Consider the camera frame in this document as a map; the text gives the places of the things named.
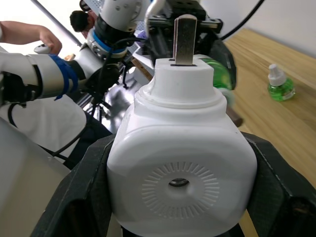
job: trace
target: white cap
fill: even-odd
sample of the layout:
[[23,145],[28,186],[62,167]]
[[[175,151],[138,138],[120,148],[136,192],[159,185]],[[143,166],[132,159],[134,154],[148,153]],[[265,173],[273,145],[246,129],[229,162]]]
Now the white cap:
[[276,64],[271,64],[269,66],[269,82],[272,86],[280,86],[286,82],[286,75]]
[[226,103],[213,87],[214,69],[194,59],[196,67],[173,67],[168,58],[157,59],[155,78],[139,90],[139,94],[156,105],[169,108],[206,108]]

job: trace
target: circular vent pattern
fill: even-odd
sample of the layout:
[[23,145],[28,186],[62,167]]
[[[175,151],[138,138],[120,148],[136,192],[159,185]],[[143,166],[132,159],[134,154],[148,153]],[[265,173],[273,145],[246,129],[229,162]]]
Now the circular vent pattern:
[[[204,192],[201,196],[195,198],[194,202],[180,207],[166,204],[157,195],[157,187],[161,184],[161,180],[168,178],[168,176],[174,177],[176,173],[179,174],[179,178],[182,178],[181,175],[183,174],[198,178],[198,185],[204,186]],[[188,219],[201,215],[215,204],[218,196],[219,183],[217,178],[209,169],[193,162],[164,164],[152,171],[142,184],[142,199],[145,206],[158,216],[169,219]]]

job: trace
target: white bottle cap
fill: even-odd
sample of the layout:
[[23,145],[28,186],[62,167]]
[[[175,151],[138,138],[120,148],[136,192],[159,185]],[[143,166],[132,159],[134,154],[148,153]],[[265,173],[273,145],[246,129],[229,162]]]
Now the white bottle cap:
[[276,64],[271,64],[269,66],[269,82],[272,86],[280,86],[286,82],[286,75]]

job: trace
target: metal plug blade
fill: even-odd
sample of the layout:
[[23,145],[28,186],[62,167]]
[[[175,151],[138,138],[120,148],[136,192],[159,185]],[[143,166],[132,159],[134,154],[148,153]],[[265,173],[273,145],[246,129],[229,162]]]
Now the metal plug blade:
[[197,18],[195,16],[185,14],[175,20],[173,59],[176,65],[192,65],[196,31]]

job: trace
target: white plastic device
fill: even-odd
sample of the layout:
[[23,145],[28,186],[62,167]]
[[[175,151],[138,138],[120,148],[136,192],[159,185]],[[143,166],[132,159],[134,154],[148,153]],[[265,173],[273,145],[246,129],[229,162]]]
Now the white plastic device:
[[41,44],[34,48],[34,52],[37,54],[49,54],[50,51],[51,51],[51,48],[45,44]]
[[226,115],[213,68],[158,59],[135,95],[108,159],[118,222],[143,237],[213,237],[241,218],[254,151]]

